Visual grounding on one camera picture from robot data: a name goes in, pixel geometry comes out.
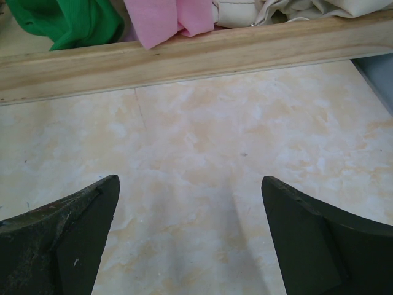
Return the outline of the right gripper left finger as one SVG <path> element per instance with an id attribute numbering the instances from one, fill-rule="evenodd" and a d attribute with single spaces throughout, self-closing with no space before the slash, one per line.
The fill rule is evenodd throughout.
<path id="1" fill-rule="evenodd" d="M 1 221 L 1 294 L 91 294 L 119 200 L 109 175 Z"/>

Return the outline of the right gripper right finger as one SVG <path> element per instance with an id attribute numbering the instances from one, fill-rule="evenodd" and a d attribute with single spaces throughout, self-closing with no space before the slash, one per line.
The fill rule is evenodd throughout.
<path id="1" fill-rule="evenodd" d="M 287 294 L 392 294 L 392 226 L 273 176 L 261 190 Z"/>

